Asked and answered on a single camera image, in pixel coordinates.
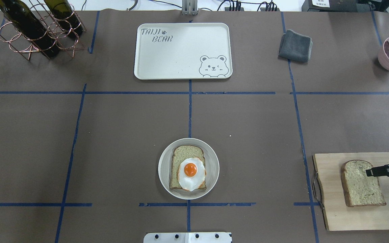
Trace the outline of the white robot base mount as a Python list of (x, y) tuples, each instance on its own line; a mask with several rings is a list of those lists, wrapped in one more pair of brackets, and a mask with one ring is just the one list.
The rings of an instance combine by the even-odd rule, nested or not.
[(173, 232), (148, 233), (144, 243), (232, 243), (232, 233), (228, 232)]

